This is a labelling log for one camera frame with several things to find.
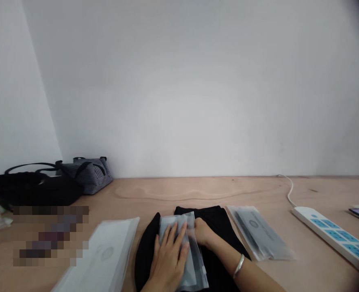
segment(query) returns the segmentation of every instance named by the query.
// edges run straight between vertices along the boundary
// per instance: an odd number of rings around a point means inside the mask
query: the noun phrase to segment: gray striped bag
[[[99,159],[75,157],[73,163],[62,163],[59,160],[55,165],[59,168],[56,175],[62,175],[64,172],[70,175],[84,186],[85,195],[94,195],[113,180],[104,156]]]

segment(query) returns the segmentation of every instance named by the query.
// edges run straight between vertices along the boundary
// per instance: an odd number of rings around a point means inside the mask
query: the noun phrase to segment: silver bracelet
[[[234,275],[232,276],[233,279],[235,279],[237,273],[239,273],[240,269],[242,268],[243,262],[244,262],[244,255],[242,254],[242,257],[240,258],[240,262],[239,262],[238,266],[236,267]]]

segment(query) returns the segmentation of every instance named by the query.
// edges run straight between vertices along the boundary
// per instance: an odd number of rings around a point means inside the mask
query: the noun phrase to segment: right hand
[[[173,228],[170,225],[167,226],[162,245],[159,244],[159,237],[156,235],[150,278],[142,292],[174,292],[178,288],[184,274],[189,243],[186,242],[181,248],[182,239],[186,233],[186,223],[183,224],[177,239],[174,241],[177,227],[177,222],[174,223]]]
[[[205,246],[209,249],[209,243],[214,240],[216,233],[208,226],[208,224],[201,218],[195,220],[195,234],[196,241],[199,245]]]

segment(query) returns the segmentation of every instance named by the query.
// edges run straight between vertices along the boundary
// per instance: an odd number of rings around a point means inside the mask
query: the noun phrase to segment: white cable
[[[286,177],[286,178],[290,181],[290,183],[292,184],[292,185],[290,186],[290,191],[289,191],[289,193],[288,193],[288,195],[287,195],[286,197],[288,198],[288,201],[292,204],[292,206],[297,207],[296,204],[295,204],[294,202],[292,202],[292,200],[290,199],[290,194],[291,194],[292,191],[293,191],[293,182],[292,182],[292,180],[291,180],[289,177],[287,177],[287,176],[285,176],[285,175],[283,175],[283,174],[278,174],[277,176],[284,176],[284,177]]]

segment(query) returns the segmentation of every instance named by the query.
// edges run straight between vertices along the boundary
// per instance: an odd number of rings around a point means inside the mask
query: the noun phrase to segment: white power strip
[[[292,213],[359,270],[359,240],[314,209],[295,207]]]

